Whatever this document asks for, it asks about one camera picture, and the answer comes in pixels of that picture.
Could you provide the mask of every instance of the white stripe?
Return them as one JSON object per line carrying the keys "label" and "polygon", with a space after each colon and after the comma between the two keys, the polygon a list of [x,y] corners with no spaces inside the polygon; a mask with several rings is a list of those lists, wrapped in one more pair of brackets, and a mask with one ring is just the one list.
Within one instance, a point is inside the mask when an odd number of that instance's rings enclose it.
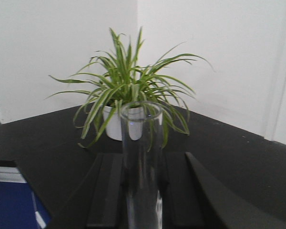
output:
{"label": "white stripe", "polygon": [[27,183],[15,167],[0,167],[0,182]]}
{"label": "white stripe", "polygon": [[44,222],[43,218],[41,217],[40,213],[38,211],[35,211],[36,221],[39,224],[39,226],[44,229],[46,227],[46,223]]}

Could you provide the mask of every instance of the clear glass cylinder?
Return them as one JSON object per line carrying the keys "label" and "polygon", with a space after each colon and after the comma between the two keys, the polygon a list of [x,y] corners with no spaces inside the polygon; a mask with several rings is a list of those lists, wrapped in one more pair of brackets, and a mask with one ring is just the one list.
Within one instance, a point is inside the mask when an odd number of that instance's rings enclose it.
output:
{"label": "clear glass cylinder", "polygon": [[161,106],[152,102],[133,102],[124,105],[120,114],[129,229],[161,229]]}

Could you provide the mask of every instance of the black tabletop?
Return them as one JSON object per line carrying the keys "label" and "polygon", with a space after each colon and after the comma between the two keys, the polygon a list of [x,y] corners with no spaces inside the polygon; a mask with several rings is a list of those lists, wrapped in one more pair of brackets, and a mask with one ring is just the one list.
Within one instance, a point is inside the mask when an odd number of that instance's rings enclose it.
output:
{"label": "black tabletop", "polygon": [[[80,148],[77,143],[87,144],[94,133],[80,139],[81,130],[72,123],[76,110],[0,125],[0,160],[16,161],[52,216],[83,181],[98,153],[122,153],[121,142],[106,135],[90,149]],[[191,152],[233,195],[286,223],[286,146],[193,112],[189,128],[189,136],[171,131],[164,153]]]}

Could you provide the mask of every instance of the potted plant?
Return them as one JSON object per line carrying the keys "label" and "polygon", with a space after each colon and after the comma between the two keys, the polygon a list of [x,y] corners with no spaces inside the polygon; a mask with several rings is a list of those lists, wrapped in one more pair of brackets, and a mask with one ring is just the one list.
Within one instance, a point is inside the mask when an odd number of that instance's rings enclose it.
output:
{"label": "potted plant", "polygon": [[[73,90],[55,93],[81,93],[87,96],[85,103],[79,107],[73,118],[75,123],[81,111],[87,113],[87,118],[82,126],[82,139],[87,136],[91,124],[94,124],[96,137],[87,147],[94,144],[105,129],[109,133],[110,129],[108,126],[112,123],[117,124],[117,127],[113,129],[121,132],[118,116],[119,110],[122,105],[135,101],[151,101],[161,105],[163,109],[163,145],[167,143],[169,128],[183,134],[189,134],[186,119],[169,100],[172,98],[178,105],[183,104],[189,115],[186,102],[180,95],[185,94],[193,98],[194,91],[184,82],[172,76],[160,74],[159,71],[175,62],[191,63],[197,59],[209,62],[203,57],[191,53],[182,53],[166,58],[167,54],[177,47],[176,45],[162,55],[154,64],[139,66],[137,61],[139,50],[143,44],[142,28],[140,28],[135,47],[129,41],[126,48],[121,41],[122,34],[116,34],[111,28],[110,33],[114,46],[113,52],[100,51],[103,55],[92,57],[89,63],[76,74],[71,75],[70,79],[62,80],[50,75],[52,79],[61,83],[88,83],[92,86],[90,91]],[[88,71],[96,64],[104,68],[104,74]],[[74,79],[74,77],[80,76],[88,76],[89,79]]]}

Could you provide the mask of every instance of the white pot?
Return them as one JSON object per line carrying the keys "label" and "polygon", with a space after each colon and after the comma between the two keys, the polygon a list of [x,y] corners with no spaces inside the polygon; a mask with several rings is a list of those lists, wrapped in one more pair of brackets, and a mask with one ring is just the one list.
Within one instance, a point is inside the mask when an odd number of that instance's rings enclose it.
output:
{"label": "white pot", "polygon": [[[111,111],[110,106],[105,106],[103,110],[103,118],[106,120],[109,116]],[[133,108],[131,109],[131,116],[132,118],[140,117],[142,115],[142,108]],[[142,123],[129,123],[129,134],[132,140],[138,140],[142,136]],[[121,128],[121,118],[117,111],[113,114],[111,119],[109,120],[107,127],[106,127],[106,134],[108,137],[122,141],[122,128]]]}
{"label": "white pot", "polygon": [[[103,110],[103,118],[106,120],[111,111],[110,106],[105,106]],[[106,134],[109,138],[122,141],[121,118],[117,111],[113,114],[106,126]]]}

